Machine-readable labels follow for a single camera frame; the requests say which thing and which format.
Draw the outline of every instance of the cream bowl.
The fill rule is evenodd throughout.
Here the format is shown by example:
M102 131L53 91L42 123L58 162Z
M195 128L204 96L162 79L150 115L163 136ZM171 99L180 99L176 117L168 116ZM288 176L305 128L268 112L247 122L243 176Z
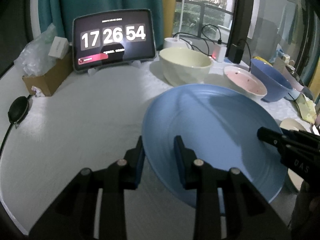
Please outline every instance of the cream bowl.
M235 66L226 66L224 75L230 81L230 88L259 101L267 94L265 85L250 72Z
M212 61L201 52L186 48L167 48L159 52L163 74L175 86L202 83Z

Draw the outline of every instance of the blue bowl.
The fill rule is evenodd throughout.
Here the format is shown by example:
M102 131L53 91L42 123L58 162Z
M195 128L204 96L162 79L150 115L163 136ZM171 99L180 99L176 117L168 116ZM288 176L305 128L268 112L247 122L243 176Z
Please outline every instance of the blue bowl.
M251 73L255 75L267 88L267 95L263 98L267 102L276 102L284 98L292 90L286 78L272 66L258 59L251 60Z

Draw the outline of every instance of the white charger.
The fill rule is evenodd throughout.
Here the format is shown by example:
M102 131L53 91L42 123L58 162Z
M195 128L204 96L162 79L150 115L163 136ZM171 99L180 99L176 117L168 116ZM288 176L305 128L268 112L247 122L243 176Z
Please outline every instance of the white charger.
M214 44L212 58L216 62L224 62L224 58L226 56L227 46L223 44Z
M68 50L68 39L55 36L48 55L51 57L63 59L64 56L68 53Z

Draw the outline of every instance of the number 54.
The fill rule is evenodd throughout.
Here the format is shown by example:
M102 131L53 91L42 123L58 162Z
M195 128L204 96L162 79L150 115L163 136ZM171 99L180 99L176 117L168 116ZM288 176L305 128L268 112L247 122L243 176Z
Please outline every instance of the number 54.
M141 38L142 40L146 38L143 25L140 25L138 27L137 32L134 31L134 26L127 26L126 34L127 34L126 37L128 41L133 41L135 38Z

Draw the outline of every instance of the railing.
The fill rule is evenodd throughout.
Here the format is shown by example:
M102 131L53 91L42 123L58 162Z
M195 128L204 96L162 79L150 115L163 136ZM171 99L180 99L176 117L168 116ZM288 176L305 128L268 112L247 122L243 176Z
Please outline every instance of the railing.
M210 9L214 9L216 11L224 12L224 13L229 14L231 16L233 15L232 12L229 12L229 11L224 10L222 8L219 8L219 7L216 7L216 6L208 4L207 1L195 2L195 1L187 1L187 0L185 0L184 2L187 3L187 4L194 4L194 5L200 6L199 26L198 26L198 30L197 30L197 36L199 38L201 37L201 30L202 30L202 27L204 26L204 16L205 16L205 9L206 8L210 8Z

